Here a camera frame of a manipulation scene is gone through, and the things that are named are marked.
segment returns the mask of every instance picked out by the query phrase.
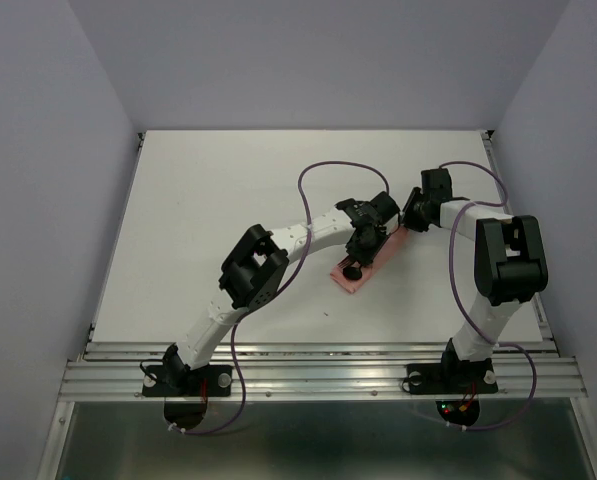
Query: glass panel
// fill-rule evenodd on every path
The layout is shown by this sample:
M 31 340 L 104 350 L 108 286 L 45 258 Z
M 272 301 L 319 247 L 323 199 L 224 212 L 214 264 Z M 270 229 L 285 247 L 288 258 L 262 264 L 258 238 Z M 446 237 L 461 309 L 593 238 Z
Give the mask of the glass panel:
M 481 402 L 478 424 L 506 418 L 519 401 Z M 536 400 L 522 421 L 462 433 L 433 402 L 259 403 L 229 431 L 168 432 L 162 404 L 76 407 L 58 479 L 593 479 L 566 399 Z M 236 405 L 210 406 L 209 423 Z

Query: gray wall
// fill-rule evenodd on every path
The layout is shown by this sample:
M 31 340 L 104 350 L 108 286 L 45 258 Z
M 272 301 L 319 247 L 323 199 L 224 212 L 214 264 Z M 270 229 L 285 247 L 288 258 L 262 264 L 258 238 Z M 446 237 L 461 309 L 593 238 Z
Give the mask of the gray wall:
M 597 0 L 572 0 L 494 140 L 516 212 L 541 222 L 545 308 L 597 418 Z
M 35 477 L 135 149 L 67 2 L 0 0 L 0 479 Z
M 566 0 L 70 0 L 141 129 L 493 128 Z

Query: pink object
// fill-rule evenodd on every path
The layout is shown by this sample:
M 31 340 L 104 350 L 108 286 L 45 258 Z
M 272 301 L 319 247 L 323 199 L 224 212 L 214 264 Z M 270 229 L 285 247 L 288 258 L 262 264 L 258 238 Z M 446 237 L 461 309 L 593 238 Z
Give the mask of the pink object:
M 362 278 L 360 280 L 349 280 L 345 278 L 342 273 L 342 268 L 340 268 L 338 265 L 334 267 L 329 276 L 334 282 L 347 290 L 349 293 L 356 293 L 360 287 L 368 282 L 369 279 L 373 277 L 398 250 L 400 250 L 400 247 L 402 247 L 403 243 L 405 243 L 408 235 L 409 231 L 404 227 L 400 227 L 398 230 L 396 230 L 389 237 L 389 240 L 385 242 L 385 245 L 380 249 L 380 252 L 378 252 L 378 255 L 376 255 L 376 258 L 374 258 L 374 263 L 370 267 L 360 268 L 362 271 Z

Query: cable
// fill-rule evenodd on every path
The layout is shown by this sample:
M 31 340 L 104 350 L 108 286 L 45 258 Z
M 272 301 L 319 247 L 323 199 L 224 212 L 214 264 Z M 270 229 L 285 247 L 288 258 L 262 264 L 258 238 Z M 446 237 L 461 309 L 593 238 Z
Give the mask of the cable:
M 458 410 L 460 410 L 461 412 L 466 412 L 467 409 L 471 406 L 471 404 L 474 402 L 474 399 L 476 398 L 476 382 L 471 382 L 471 398 L 469 399 L 469 401 L 467 402 L 466 405 L 460 405 L 458 407 Z
M 503 193 L 503 199 L 502 199 L 501 203 L 469 202 L 469 203 L 465 204 L 465 206 L 462 207 L 462 209 L 460 209 L 460 211 L 458 212 L 458 215 L 456 215 L 456 219 L 454 220 L 454 223 L 451 227 L 451 234 L 449 236 L 449 282 L 451 283 L 451 291 L 453 293 L 454 300 L 456 301 L 456 305 L 458 306 L 458 310 L 460 310 L 460 313 L 462 313 L 462 316 L 465 317 L 465 320 L 467 321 L 467 323 L 469 323 L 471 328 L 473 328 L 476 331 L 476 333 L 478 335 L 480 335 L 480 337 L 483 340 L 485 340 L 490 345 L 499 346 L 499 347 L 515 348 L 516 350 L 518 350 L 520 353 L 522 353 L 527 358 L 527 361 L 529 362 L 529 366 L 531 367 L 532 380 L 531 380 L 531 389 L 529 390 L 529 396 L 527 397 L 527 400 L 525 401 L 524 405 L 514 415 L 512 415 L 511 417 L 509 417 L 506 420 L 503 420 L 501 422 L 498 422 L 498 423 L 495 423 L 492 425 L 485 425 L 482 427 L 479 427 L 479 426 L 473 427 L 472 426 L 472 427 L 465 428 L 465 427 L 462 427 L 461 425 L 455 425 L 456 427 L 461 428 L 463 430 L 466 429 L 468 431 L 483 432 L 483 431 L 495 430 L 497 428 L 507 426 L 507 425 L 515 422 L 516 420 L 518 420 L 522 415 L 524 415 L 527 412 L 527 410 L 529 410 L 529 407 L 531 406 L 531 402 L 534 399 L 534 395 L 536 394 L 536 386 L 538 384 L 538 373 L 536 372 L 536 364 L 534 363 L 533 359 L 531 358 L 531 355 L 529 355 L 529 352 L 527 352 L 527 350 L 525 350 L 523 347 L 521 347 L 517 343 L 513 343 L 513 342 L 497 343 L 495 340 L 490 338 L 485 332 L 483 332 L 482 329 L 480 329 L 478 327 L 478 325 L 476 325 L 474 323 L 474 321 L 469 316 L 469 313 L 467 313 L 467 310 L 465 310 L 465 307 L 462 304 L 462 301 L 460 300 L 460 296 L 458 295 L 458 287 L 456 286 L 456 274 L 454 271 L 454 245 L 456 243 L 456 233 L 458 232 L 458 224 L 460 223 L 460 219 L 463 217 L 463 215 L 465 214 L 465 212 L 468 209 L 470 209 L 471 207 L 473 207 L 475 205 L 484 205 L 487 207 L 504 207 L 507 204 L 507 201 L 509 200 L 509 193 L 507 191 L 507 188 L 502 183 L 502 180 L 494 172 L 492 172 L 488 168 L 483 167 L 482 165 L 478 165 L 477 163 L 473 163 L 473 162 L 463 162 L 463 161 L 458 162 L 458 161 L 456 161 L 456 162 L 443 163 L 442 165 L 440 165 L 439 168 L 446 168 L 450 165 L 468 165 L 468 166 L 476 167 L 476 168 L 486 172 L 488 175 L 490 175 L 496 181 L 496 183 L 498 183 L 498 185 L 500 186 L 500 189 L 502 190 L 502 193 Z
M 460 405 L 463 405 L 465 403 L 465 400 L 467 400 L 467 397 L 469 396 L 469 394 L 472 394 L 472 398 L 476 395 L 476 383 L 475 382 L 471 382 L 471 385 L 469 385 L 467 387 L 467 391 L 465 392 L 465 394 L 462 397 L 462 400 L 460 400 Z
M 278 291 L 276 292 L 274 297 L 271 299 L 271 301 L 278 298 L 281 293 L 283 293 L 285 290 L 287 290 L 287 287 L 289 287 L 289 285 L 291 285 L 291 283 L 298 276 L 298 273 L 300 272 L 300 270 L 302 269 L 302 266 L 305 263 L 305 259 L 307 258 L 307 255 L 309 255 L 309 247 L 311 246 L 311 209 L 309 208 L 309 202 L 307 201 L 307 196 L 305 195 L 305 192 L 302 189 L 302 180 L 305 177 L 305 174 L 309 170 L 312 170 L 316 167 L 322 167 L 325 165 L 344 165 L 344 166 L 348 166 L 348 167 L 363 168 L 365 170 L 374 172 L 385 183 L 385 191 L 387 192 L 387 194 L 389 194 L 389 182 L 387 181 L 387 178 L 378 169 L 371 167 L 369 165 L 365 165 L 363 163 L 332 160 L 332 161 L 326 161 L 326 162 L 313 163 L 313 164 L 309 165 L 308 167 L 306 167 L 302 172 L 300 172 L 300 175 L 298 176 L 298 193 L 300 193 L 300 198 L 302 199 L 302 204 L 305 208 L 305 217 L 307 218 L 307 239 L 305 240 L 305 248 L 303 249 L 302 254 L 300 255 L 300 259 L 298 260 L 298 264 L 296 265 L 296 268 L 294 269 L 293 273 L 287 279 L 287 281 L 278 289 Z M 238 410 L 236 411 L 234 416 L 231 417 L 228 421 L 226 421 L 222 425 L 220 425 L 216 428 L 212 428 L 210 430 L 202 431 L 202 432 L 194 432 L 192 430 L 183 430 L 181 428 L 178 428 L 176 425 L 167 422 L 170 429 L 175 430 L 179 433 L 183 433 L 185 435 L 210 435 L 212 433 L 216 433 L 216 432 L 219 432 L 220 430 L 227 428 L 229 425 L 234 423 L 238 419 L 238 417 L 240 417 L 243 410 L 245 409 L 245 404 L 247 402 L 247 389 L 245 386 L 245 377 L 242 375 L 242 371 L 240 370 L 240 365 L 238 363 L 238 356 L 236 355 L 236 329 L 238 328 L 238 325 L 240 325 L 240 323 L 248 315 L 249 315 L 249 313 L 245 313 L 242 317 L 240 317 L 240 320 L 238 320 L 236 325 L 234 325 L 234 327 L 231 329 L 231 341 L 230 341 L 231 358 L 234 362 L 234 367 L 236 368 L 236 373 L 238 374 L 238 380 L 240 380 L 240 385 L 242 388 L 242 400 L 240 401 L 240 406 L 238 407 Z
M 207 396 L 207 379 L 206 378 L 202 381 L 202 386 L 200 387 L 200 396 L 201 396 L 202 402 L 204 404 L 209 403 L 209 397 Z
M 160 363 L 162 363 L 162 360 L 142 360 L 140 362 L 139 366 L 140 366 L 140 370 L 142 370 L 142 373 L 144 373 L 146 377 L 151 378 L 155 383 L 164 383 L 162 380 L 159 380 L 158 377 L 156 377 L 153 373 L 149 373 L 147 371 L 147 369 L 143 365 L 144 362 L 160 362 Z

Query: screw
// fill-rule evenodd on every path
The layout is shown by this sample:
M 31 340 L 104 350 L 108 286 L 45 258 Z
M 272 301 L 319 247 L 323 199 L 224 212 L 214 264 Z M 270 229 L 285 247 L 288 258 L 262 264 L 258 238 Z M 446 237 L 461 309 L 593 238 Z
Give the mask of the screw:
M 227 388 L 229 385 L 231 385 L 231 377 L 228 373 L 218 375 L 218 386 L 220 388 Z
M 145 378 L 142 380 L 142 384 L 147 388 L 151 388 L 156 384 L 156 382 L 154 382 L 151 377 L 145 375 Z
M 414 371 L 409 373 L 409 384 L 413 385 L 414 387 L 417 387 L 420 384 L 422 384 L 422 375 L 420 374 L 420 372 Z
M 491 370 L 487 370 L 485 372 L 485 376 L 483 377 L 483 381 L 487 385 L 493 385 L 494 383 L 496 383 L 496 374 Z

